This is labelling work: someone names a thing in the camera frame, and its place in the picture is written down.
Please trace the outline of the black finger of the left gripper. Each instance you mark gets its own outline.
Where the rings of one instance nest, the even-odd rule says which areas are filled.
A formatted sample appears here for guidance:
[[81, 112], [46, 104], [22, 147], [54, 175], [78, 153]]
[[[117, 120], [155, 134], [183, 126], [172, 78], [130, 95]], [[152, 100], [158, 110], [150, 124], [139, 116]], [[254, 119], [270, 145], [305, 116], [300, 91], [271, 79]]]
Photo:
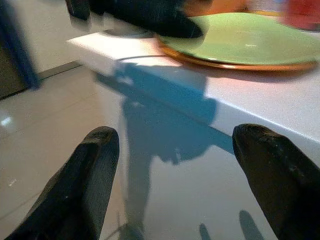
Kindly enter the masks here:
[[193, 39], [202, 29], [183, 11], [184, 0], [101, 0], [102, 11], [164, 37]]

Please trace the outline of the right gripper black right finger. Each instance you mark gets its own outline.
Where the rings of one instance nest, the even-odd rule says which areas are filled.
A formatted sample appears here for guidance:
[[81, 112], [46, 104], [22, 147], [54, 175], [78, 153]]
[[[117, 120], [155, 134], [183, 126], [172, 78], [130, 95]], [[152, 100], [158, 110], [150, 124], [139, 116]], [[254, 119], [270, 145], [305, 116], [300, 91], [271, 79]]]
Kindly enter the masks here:
[[320, 168], [265, 126], [240, 124], [232, 147], [249, 187], [279, 240], [320, 238]]

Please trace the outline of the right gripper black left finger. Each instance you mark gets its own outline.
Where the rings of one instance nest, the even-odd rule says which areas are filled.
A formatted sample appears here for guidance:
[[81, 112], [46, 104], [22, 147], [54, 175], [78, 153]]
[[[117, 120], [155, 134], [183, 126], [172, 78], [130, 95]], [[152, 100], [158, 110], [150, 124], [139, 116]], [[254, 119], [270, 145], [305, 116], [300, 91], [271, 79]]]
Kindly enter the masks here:
[[98, 240], [120, 155], [114, 128], [89, 132], [8, 240]]

